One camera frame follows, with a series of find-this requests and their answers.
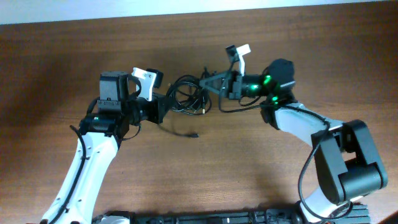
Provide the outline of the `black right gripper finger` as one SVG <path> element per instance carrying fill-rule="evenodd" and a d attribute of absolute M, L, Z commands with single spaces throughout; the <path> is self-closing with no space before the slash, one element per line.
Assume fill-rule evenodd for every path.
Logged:
<path fill-rule="evenodd" d="M 221 91 L 221 82 L 220 81 L 209 81 L 209 82 L 205 82 L 205 81 L 201 81 L 199 83 L 200 87 L 214 93 L 217 95 L 220 95 L 220 91 Z"/>
<path fill-rule="evenodd" d="M 221 86 L 221 84 L 229 77 L 229 72 L 212 74 L 209 77 L 200 80 L 200 86 Z"/>

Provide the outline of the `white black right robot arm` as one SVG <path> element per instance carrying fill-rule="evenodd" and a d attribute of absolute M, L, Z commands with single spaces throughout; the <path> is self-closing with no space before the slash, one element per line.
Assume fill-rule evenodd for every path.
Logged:
<path fill-rule="evenodd" d="M 268 223 L 368 222 L 356 201 L 386 187 L 388 177 L 367 124 L 309 110 L 295 99 L 294 85 L 294 64 L 281 58 L 260 75 L 229 68 L 205 70 L 200 79 L 200 87 L 220 98 L 264 97 L 257 105 L 264 122 L 312 148 L 298 177 L 298 202 L 288 209 L 268 209 Z"/>

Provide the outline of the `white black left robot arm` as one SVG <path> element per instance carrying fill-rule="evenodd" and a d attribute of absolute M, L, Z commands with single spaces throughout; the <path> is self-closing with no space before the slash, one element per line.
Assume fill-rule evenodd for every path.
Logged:
<path fill-rule="evenodd" d="M 165 115 L 165 96 L 154 93 L 164 74 L 156 69 L 103 72 L 99 96 L 79 126 L 76 153 L 66 178 L 41 223 L 91 223 L 106 171 L 128 138 L 129 127 L 155 124 Z"/>

